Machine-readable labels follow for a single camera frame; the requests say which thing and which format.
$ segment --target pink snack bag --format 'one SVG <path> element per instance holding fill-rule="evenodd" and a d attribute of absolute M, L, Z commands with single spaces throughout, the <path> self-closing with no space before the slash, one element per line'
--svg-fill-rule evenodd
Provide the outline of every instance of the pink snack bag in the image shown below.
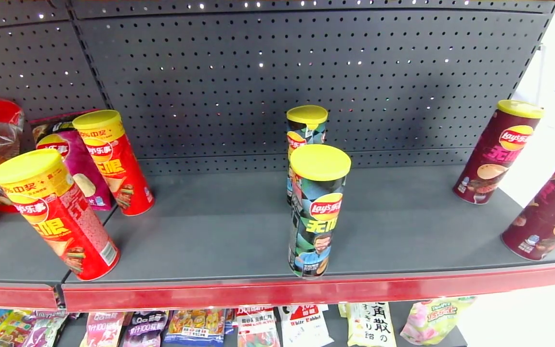
<path fill-rule="evenodd" d="M 90 312 L 82 347 L 117 347 L 126 312 Z"/>
<path fill-rule="evenodd" d="M 110 190 L 91 155 L 72 125 L 72 120 L 89 111 L 29 121 L 36 149 L 54 148 L 64 158 L 64 164 L 95 211 L 110 211 Z"/>

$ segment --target maroon chip can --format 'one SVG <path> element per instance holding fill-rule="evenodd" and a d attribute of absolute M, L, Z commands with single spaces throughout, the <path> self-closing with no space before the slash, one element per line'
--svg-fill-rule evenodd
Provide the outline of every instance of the maroon chip can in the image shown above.
<path fill-rule="evenodd" d="M 454 193 L 472 204 L 487 203 L 542 116 L 541 107 L 523 101 L 498 101 L 497 110 L 453 187 Z"/>
<path fill-rule="evenodd" d="M 534 261 L 555 248 L 555 172 L 501 238 L 515 254 Z"/>

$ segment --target lower shelf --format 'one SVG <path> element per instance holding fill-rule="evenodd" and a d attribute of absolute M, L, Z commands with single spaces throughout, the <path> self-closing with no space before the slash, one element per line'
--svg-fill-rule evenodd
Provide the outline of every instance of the lower shelf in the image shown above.
<path fill-rule="evenodd" d="M 394 325 L 395 341 L 397 342 L 397 347 L 412 347 L 413 345 L 404 340 L 399 336 L 399 332 L 404 327 L 406 319 L 408 317 L 408 312 L 410 312 L 410 307 L 412 307 L 413 301 L 401 301 L 396 303 L 390 303 L 391 309 L 391 321 Z M 324 312 L 324 318 L 327 322 L 327 327 L 329 328 L 329 334 L 335 342 L 328 345 L 329 347 L 346 346 L 346 341 L 348 341 L 348 322 L 346 318 L 341 318 L 337 310 L 336 305 L 330 305 L 329 310 Z M 64 328 L 64 332 L 59 340 L 56 347 L 79 347 L 81 340 L 83 339 L 84 333 L 86 331 L 87 315 L 84 314 L 83 317 L 69 321 L 68 325 Z M 277 329 L 280 336 L 280 341 L 282 339 L 282 329 L 278 323 Z M 167 345 L 162 344 L 163 347 L 172 346 L 179 347 L 179 345 Z M 235 347 L 237 346 L 237 334 L 228 334 L 224 338 L 225 347 Z M 460 333 L 460 330 L 456 327 L 447 335 L 447 337 L 437 345 L 438 347 L 466 347 L 466 341 Z"/>

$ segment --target potato chip can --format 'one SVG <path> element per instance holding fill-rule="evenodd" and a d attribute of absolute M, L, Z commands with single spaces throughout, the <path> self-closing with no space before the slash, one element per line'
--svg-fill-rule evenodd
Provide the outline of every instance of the potato chip can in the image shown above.
<path fill-rule="evenodd" d="M 314 279 L 327 270 L 350 165 L 348 154 L 327 145 L 306 145 L 292 153 L 288 263 L 297 276 Z"/>
<path fill-rule="evenodd" d="M 292 152 L 304 145 L 322 144 L 325 140 L 328 112 L 316 105 L 304 105 L 291 108 L 286 112 L 288 141 L 288 160 L 290 163 Z M 290 204 L 292 197 L 292 169 L 289 164 L 286 177 L 286 201 Z"/>
<path fill-rule="evenodd" d="M 541 107 L 515 100 L 498 101 L 453 192 L 472 204 L 486 204 L 542 116 Z"/>
<path fill-rule="evenodd" d="M 119 250 L 56 149 L 37 149 L 2 163 L 0 186 L 80 280 L 98 279 L 115 267 Z"/>
<path fill-rule="evenodd" d="M 156 203 L 116 110 L 99 110 L 72 121 L 124 215 L 145 213 Z"/>
<path fill-rule="evenodd" d="M 555 248 L 555 172 L 501 238 L 515 254 L 534 261 Z"/>

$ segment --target barcode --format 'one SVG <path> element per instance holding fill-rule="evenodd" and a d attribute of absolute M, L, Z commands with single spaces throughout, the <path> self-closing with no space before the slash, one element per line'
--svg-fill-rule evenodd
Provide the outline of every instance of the barcode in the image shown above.
<path fill-rule="evenodd" d="M 110 266 L 115 261 L 115 257 L 117 256 L 117 251 L 110 242 L 106 243 L 104 249 L 100 252 L 102 259 L 106 262 L 106 265 Z"/>

